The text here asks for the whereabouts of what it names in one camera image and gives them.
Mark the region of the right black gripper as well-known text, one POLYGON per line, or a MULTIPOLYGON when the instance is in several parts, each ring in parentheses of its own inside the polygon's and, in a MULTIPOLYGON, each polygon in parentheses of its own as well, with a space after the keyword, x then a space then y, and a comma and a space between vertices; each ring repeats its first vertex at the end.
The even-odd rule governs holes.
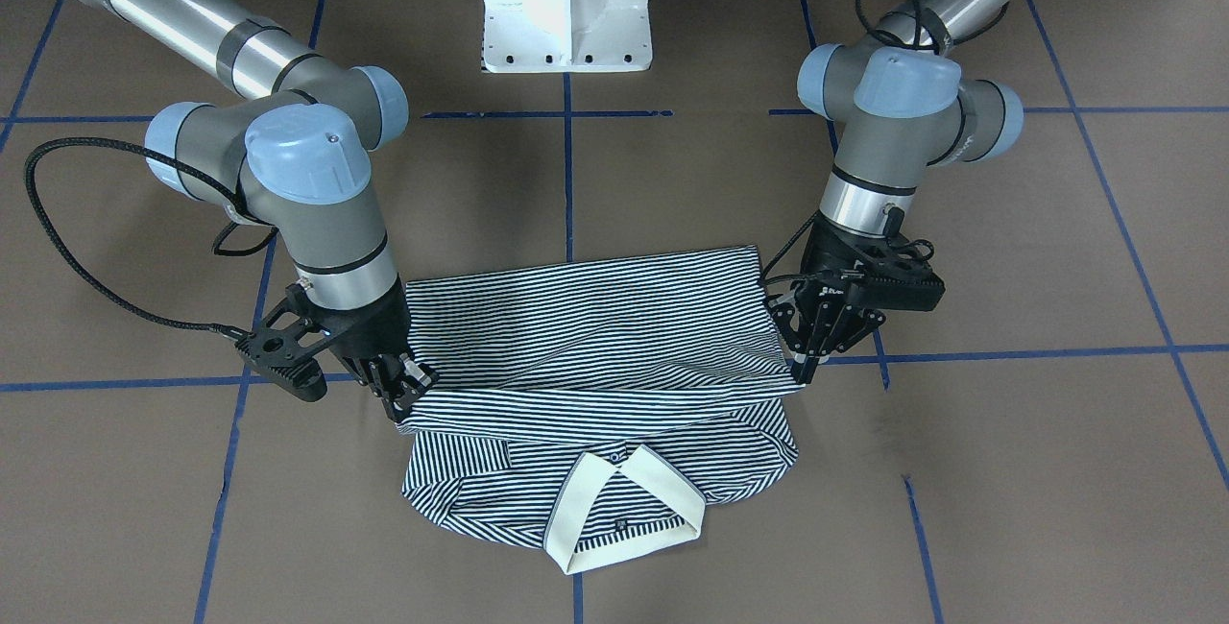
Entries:
POLYGON ((410 313, 404 284, 356 310, 322 310, 322 329, 332 340, 329 351, 363 384, 370 384, 391 423, 410 415, 413 402, 439 382, 438 372, 414 360, 407 337, 410 313))

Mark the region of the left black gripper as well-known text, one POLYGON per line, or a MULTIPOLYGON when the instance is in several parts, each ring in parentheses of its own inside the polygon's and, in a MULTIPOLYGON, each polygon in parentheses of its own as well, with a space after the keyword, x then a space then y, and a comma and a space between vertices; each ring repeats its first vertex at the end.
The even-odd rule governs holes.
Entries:
POLYGON ((882 279, 889 238, 853 233, 816 211, 804 224, 807 243, 790 294, 771 295, 764 306, 787 346, 790 373, 811 384, 831 353, 847 353, 882 323, 882 279))

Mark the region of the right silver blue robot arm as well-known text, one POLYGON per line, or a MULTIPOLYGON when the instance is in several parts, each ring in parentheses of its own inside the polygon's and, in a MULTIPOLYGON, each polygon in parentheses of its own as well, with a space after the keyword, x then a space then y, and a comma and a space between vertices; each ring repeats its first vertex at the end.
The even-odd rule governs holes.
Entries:
POLYGON ((247 366, 297 399, 326 393, 317 353, 331 351, 372 389, 387 418, 406 423, 436 382, 408 344, 410 313, 372 187, 376 149, 404 133, 402 85, 372 65, 344 69, 274 21, 232 0, 80 0, 159 39, 211 74, 242 102, 178 103, 150 122, 145 142, 61 138, 34 147, 25 185, 45 233, 84 275, 50 222, 36 166, 57 149, 109 147, 140 155, 163 185, 211 203, 236 226, 264 227, 285 244, 296 281, 251 329, 143 319, 227 337, 247 366))

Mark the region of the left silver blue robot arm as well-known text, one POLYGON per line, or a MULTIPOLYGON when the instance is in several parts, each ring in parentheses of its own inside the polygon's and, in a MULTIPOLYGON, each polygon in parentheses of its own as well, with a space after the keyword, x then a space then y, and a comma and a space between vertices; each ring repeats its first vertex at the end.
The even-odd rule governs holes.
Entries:
MULTIPOLYGON (((889 312, 930 312, 945 284, 933 244, 903 221, 927 170, 980 163, 1018 142, 1026 108, 1010 87, 965 79, 950 52, 995 28, 1013 0, 855 0, 864 34, 814 45, 799 70, 803 108, 843 131, 819 208, 798 228, 803 267, 768 310, 790 371, 810 384, 836 353, 878 335, 889 312)), ((1034 0, 1025 0, 1035 9, 1034 0)))

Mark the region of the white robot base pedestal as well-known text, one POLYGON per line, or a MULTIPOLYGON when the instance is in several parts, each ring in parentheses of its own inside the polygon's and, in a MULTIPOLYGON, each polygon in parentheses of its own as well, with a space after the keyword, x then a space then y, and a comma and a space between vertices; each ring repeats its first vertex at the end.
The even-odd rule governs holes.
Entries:
POLYGON ((482 68, 495 74, 640 72, 649 0, 483 0, 482 68))

